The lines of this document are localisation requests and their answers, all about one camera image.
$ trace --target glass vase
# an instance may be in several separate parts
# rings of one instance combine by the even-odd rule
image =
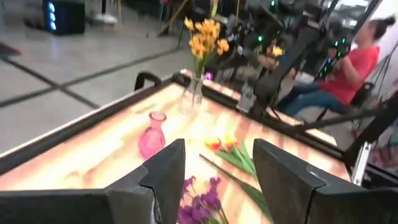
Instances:
[[[166,120],[163,112],[149,113],[150,126],[143,132],[138,142],[141,156],[147,160],[165,147],[166,140],[162,131],[162,124]]]
[[[203,76],[193,77],[189,86],[184,89],[181,97],[181,111],[186,114],[199,111],[203,94],[201,88],[203,85]]]

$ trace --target blue light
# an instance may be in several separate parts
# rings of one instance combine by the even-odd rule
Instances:
[[[55,15],[54,15],[54,13],[50,13],[50,20],[52,21],[52,22],[54,22],[55,21]]]
[[[54,22],[51,22],[51,23],[50,23],[50,28],[51,28],[52,31],[54,31],[54,30],[57,29],[57,26],[55,25]]]
[[[49,2],[49,10],[50,12],[55,12],[55,6],[51,2]]]

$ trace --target gray floor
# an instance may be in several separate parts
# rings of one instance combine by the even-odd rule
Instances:
[[[186,46],[176,51],[175,37],[156,37],[157,21],[127,10],[123,16],[122,26],[88,28],[85,35],[71,37],[54,37],[6,22],[0,42],[22,54],[11,58],[19,68],[0,62],[0,105],[10,103],[0,109],[0,153],[93,110],[93,105],[103,106],[131,93],[142,70],[166,77],[182,67],[192,67]],[[284,90],[291,84],[286,82]],[[31,93],[37,95],[12,103]],[[317,112],[304,116],[312,119]],[[352,141],[347,138],[347,126],[327,131],[342,148]]]

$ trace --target pink vase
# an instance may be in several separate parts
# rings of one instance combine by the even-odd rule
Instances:
[[[147,160],[162,150],[166,144],[162,124],[166,120],[163,112],[149,113],[150,126],[144,131],[138,142],[141,156]]]

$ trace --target table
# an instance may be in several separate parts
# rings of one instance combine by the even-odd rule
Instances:
[[[207,80],[204,85],[232,98],[240,97],[239,93],[217,83]],[[183,88],[174,82],[164,85],[155,94],[6,172],[0,176],[0,190],[92,189],[103,188],[113,183],[143,163],[136,150],[137,142],[140,134],[149,125],[149,112],[155,110],[162,110],[167,115],[163,125],[167,144],[177,138],[185,139],[186,177],[194,175],[198,180],[207,180],[217,175],[221,177],[219,195],[231,224],[247,223],[248,220],[251,223],[270,223],[270,220],[237,185],[203,159],[199,159],[199,153],[203,154],[239,179],[259,189],[259,184],[251,176],[237,170],[206,148],[205,139],[208,136],[222,138],[225,134],[234,134],[237,139],[244,139],[248,149],[252,149],[255,138],[263,138],[318,168],[349,180],[348,173],[340,161],[207,98],[203,99],[201,111],[197,115],[181,114],[178,102],[182,91]],[[123,99],[115,101],[99,111],[122,101]],[[295,122],[292,118],[280,115],[286,122]],[[80,121],[78,119],[63,128]],[[312,133],[335,144],[334,139],[327,134],[317,130],[312,130]]]

